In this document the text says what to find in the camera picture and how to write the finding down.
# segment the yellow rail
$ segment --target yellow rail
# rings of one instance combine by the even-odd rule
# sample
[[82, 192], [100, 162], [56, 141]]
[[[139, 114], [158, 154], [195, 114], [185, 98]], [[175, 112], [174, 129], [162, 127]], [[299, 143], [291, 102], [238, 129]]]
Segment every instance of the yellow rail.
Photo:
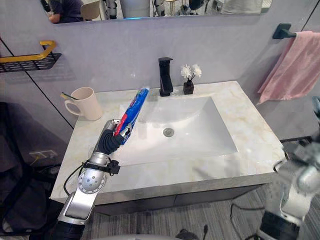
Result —
[[42, 46], [49, 45], [42, 53], [35, 54], [35, 55], [23, 55], [23, 56], [6, 56], [0, 57], [0, 63], [13, 63], [13, 62], [25, 62], [25, 61], [34, 61], [34, 60], [41, 60], [46, 58], [49, 53], [56, 47], [55, 41], [40, 41]]

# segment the floor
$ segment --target floor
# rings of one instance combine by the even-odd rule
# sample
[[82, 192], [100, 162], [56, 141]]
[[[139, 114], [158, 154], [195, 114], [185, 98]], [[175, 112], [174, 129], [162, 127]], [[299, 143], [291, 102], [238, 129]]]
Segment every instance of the floor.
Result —
[[[240, 206], [257, 208], [264, 206], [264, 185], [234, 200]], [[84, 230], [82, 240], [125, 234], [156, 234], [174, 237], [181, 229], [203, 237], [204, 225], [208, 225], [206, 240], [240, 239], [229, 219], [231, 200], [194, 204], [183, 207], [137, 212], [117, 216], [94, 213]], [[263, 211], [243, 211], [234, 208], [233, 221], [241, 239], [253, 234], [259, 227]], [[300, 240], [320, 239], [320, 195], [317, 195], [300, 228]]]

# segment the vanity countertop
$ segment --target vanity countertop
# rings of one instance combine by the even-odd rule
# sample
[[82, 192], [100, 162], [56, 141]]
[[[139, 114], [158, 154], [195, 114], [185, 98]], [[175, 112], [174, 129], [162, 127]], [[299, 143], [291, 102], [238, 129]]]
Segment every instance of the vanity countertop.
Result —
[[[51, 199], [64, 203], [66, 178], [85, 162], [100, 133], [110, 119], [119, 119], [120, 105], [135, 97], [137, 90], [99, 92], [96, 94], [104, 114], [96, 121], [79, 117], [55, 181]], [[154, 98], [159, 89], [150, 90]], [[183, 95], [183, 87], [174, 88], [171, 96]], [[235, 188], [269, 183], [273, 165], [283, 159], [282, 144], [244, 93], [238, 82], [227, 81], [194, 85], [188, 98], [211, 97], [238, 150], [233, 154], [176, 159], [124, 165], [119, 174], [107, 178], [95, 203], [108, 204], [159, 196]], [[78, 173], [68, 181], [69, 192], [77, 188]]]

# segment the toothpaste tube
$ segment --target toothpaste tube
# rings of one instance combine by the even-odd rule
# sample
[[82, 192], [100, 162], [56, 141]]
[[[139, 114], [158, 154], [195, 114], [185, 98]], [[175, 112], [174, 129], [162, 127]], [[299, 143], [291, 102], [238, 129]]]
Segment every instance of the toothpaste tube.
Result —
[[[141, 88], [138, 93], [135, 95], [135, 98], [130, 103], [130, 106], [125, 111], [124, 115], [121, 118], [120, 123], [115, 129], [114, 135], [118, 135], [125, 127], [131, 123], [131, 127], [134, 128], [135, 122], [139, 115], [140, 109], [145, 102], [145, 99], [148, 95], [149, 88]], [[122, 145], [128, 140], [130, 135], [126, 136], [121, 143]]]

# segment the pink towel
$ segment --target pink towel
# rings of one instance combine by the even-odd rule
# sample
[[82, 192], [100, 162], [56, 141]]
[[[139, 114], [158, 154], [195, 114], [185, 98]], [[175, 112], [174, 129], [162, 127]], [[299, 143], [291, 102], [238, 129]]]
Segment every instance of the pink towel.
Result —
[[259, 89], [259, 104], [306, 96], [320, 77], [320, 33], [301, 31], [281, 54]]

